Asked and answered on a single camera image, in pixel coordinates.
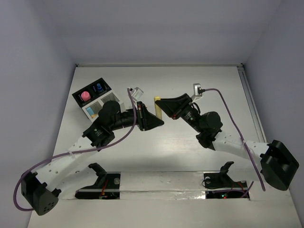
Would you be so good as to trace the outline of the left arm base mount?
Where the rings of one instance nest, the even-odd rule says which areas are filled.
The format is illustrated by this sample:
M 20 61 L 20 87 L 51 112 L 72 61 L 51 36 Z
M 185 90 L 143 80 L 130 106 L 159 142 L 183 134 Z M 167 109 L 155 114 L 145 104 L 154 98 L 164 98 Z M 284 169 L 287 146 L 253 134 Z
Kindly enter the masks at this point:
M 96 180 L 93 185 L 85 186 L 75 193 L 80 200 L 117 200 L 120 199 L 120 172 L 106 172 L 98 163 L 88 165 L 95 172 Z

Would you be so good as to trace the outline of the light blue marker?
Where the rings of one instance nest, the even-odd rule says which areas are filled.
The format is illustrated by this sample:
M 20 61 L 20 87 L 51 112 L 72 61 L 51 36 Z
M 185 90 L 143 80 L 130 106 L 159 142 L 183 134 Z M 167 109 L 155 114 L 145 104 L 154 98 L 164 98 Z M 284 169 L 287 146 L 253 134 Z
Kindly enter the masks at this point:
M 94 113 L 94 111 L 92 110 L 91 107 L 86 108 L 86 110 L 87 110 L 87 112 L 88 112 L 88 114 L 89 114 L 90 116 L 95 115 L 95 113 Z

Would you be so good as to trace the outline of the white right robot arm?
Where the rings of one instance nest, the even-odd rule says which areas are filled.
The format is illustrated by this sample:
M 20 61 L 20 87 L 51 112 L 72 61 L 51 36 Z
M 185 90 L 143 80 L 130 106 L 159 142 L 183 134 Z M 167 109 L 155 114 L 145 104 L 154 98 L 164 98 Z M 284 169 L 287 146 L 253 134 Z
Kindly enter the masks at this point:
M 289 188 L 299 163 L 281 141 L 266 143 L 246 141 L 243 135 L 233 137 L 222 131 L 223 124 L 217 112 L 201 114 L 187 94 L 162 98 L 155 104 L 171 119 L 181 118 L 196 130 L 196 138 L 202 147 L 248 159 L 259 181 L 277 190 L 286 191 Z

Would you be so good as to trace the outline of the pink-capped marker tube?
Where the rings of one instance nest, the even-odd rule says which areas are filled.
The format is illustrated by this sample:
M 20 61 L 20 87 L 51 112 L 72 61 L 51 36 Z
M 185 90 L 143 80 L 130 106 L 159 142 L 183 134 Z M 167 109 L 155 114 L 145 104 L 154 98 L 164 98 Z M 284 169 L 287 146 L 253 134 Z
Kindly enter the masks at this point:
M 91 99 L 91 95 L 88 91 L 84 91 L 81 93 L 81 99 L 83 100 L 83 102 L 87 102 Z

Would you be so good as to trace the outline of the yellow marker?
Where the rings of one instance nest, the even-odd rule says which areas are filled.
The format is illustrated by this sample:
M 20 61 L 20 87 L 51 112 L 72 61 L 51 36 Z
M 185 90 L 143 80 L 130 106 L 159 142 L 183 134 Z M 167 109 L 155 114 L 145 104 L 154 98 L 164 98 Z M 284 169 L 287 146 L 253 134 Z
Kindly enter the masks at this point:
M 155 115 L 158 119 L 162 120 L 162 110 L 156 103 L 154 104 L 155 104 Z

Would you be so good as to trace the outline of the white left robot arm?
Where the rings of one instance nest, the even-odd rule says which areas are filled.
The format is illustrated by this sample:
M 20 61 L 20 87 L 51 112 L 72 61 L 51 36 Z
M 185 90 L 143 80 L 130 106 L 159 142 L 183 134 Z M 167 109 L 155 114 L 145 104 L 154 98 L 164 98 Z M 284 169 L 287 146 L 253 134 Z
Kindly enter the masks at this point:
M 61 197 L 83 187 L 106 188 L 109 182 L 107 172 L 98 163 L 83 168 L 81 163 L 120 143 L 136 126 L 140 131 L 148 131 L 164 125 L 160 114 L 150 113 L 141 101 L 124 112 L 118 102 L 106 102 L 95 121 L 68 152 L 34 165 L 22 174 L 15 189 L 20 189 L 31 209 L 42 216 L 50 212 Z

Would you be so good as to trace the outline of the black highlighter blue cap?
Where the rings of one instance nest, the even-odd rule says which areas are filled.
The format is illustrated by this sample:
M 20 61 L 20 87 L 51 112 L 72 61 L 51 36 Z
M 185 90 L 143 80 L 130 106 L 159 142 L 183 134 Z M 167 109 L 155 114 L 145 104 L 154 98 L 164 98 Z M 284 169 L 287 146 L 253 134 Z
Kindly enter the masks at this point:
M 100 83 L 97 83 L 96 86 L 97 86 L 97 91 L 98 91 L 99 93 L 103 92 L 103 88 L 102 88 L 102 86 L 101 86 Z

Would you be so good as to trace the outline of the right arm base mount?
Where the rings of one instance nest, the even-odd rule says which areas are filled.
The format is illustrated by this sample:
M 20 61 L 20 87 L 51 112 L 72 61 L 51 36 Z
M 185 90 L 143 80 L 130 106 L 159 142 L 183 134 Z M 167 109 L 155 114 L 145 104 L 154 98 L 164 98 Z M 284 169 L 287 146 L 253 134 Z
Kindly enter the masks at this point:
M 204 173 L 202 186 L 205 188 L 206 199 L 249 199 L 247 182 L 233 181 L 228 176 L 232 161 L 226 162 L 219 171 Z

